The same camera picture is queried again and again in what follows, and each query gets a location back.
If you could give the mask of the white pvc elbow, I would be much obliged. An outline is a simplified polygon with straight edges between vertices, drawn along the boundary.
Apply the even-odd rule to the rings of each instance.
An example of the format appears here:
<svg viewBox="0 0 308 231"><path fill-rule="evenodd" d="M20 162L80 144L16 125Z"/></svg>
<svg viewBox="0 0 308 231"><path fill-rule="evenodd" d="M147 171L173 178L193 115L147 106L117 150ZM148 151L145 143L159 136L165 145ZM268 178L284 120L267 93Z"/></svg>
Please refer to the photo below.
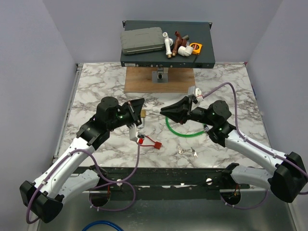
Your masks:
<svg viewBox="0 0 308 231"><path fill-rule="evenodd" d="M183 56L183 57L188 57L190 55L192 55L193 52L193 47L191 46L180 46L178 49L178 54Z"/></svg>

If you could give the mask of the brass padlock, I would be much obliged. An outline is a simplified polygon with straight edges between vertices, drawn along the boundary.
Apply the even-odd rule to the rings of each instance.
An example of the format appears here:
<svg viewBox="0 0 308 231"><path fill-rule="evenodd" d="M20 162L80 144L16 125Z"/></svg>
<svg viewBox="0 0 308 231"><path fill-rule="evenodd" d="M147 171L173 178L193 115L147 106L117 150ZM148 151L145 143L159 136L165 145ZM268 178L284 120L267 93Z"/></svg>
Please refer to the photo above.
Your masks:
<svg viewBox="0 0 308 231"><path fill-rule="evenodd" d="M146 117L146 110L141 110L141 125L138 126L138 129L142 129L145 126L145 117Z"/></svg>

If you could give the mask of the small silver key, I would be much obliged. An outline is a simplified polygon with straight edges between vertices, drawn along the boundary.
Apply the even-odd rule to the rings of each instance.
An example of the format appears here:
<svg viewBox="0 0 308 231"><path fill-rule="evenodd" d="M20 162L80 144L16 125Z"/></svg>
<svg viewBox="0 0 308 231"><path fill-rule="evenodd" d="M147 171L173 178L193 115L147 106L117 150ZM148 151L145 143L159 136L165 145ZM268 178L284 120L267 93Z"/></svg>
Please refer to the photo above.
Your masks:
<svg viewBox="0 0 308 231"><path fill-rule="evenodd" d="M194 156L195 158L197 158L197 157L198 157L198 155L197 155L197 152L195 151L195 149L193 149L193 148L191 147L191 150L192 150L192 154L193 154L193 156Z"/></svg>

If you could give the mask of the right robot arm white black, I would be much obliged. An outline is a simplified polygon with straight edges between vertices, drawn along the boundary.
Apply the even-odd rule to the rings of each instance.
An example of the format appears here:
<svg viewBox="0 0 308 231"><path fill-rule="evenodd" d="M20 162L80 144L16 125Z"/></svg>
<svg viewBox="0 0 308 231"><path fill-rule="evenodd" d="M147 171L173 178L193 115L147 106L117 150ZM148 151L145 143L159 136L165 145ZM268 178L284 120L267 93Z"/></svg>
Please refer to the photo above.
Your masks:
<svg viewBox="0 0 308 231"><path fill-rule="evenodd" d="M180 124L192 120L210 125L211 129L207 134L212 142L241 153L262 167L248 169L234 164L222 175L222 185L228 189L238 183L255 185L271 190L284 202L293 202L308 182L301 156L295 152L279 152L241 134L236 126L227 121L231 112L225 101L217 100L207 109L193 106L196 101L185 96L180 101L161 108L160 114Z"/></svg>

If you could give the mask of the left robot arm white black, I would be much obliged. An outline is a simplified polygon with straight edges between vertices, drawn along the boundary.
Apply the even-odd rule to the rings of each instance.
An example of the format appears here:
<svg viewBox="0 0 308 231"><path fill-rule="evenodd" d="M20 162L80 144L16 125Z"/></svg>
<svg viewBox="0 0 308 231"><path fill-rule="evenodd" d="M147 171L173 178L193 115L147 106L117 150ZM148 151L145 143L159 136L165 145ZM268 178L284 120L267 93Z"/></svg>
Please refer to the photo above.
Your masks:
<svg viewBox="0 0 308 231"><path fill-rule="evenodd" d="M109 139L116 128L127 126L129 139L141 145L143 139L138 136L137 127L141 124L141 110L144 98L119 104L114 97L107 96L97 105L96 113L83 124L67 150L33 182L24 181L19 190L23 204L27 207L26 222L33 224L30 213L37 219L48 223L55 219L63 205L72 196L87 189L102 190L106 185L127 183L131 175L122 180L110 180L105 177L97 163L96 171L83 174L75 181L69 181L71 174L88 157Z"/></svg>

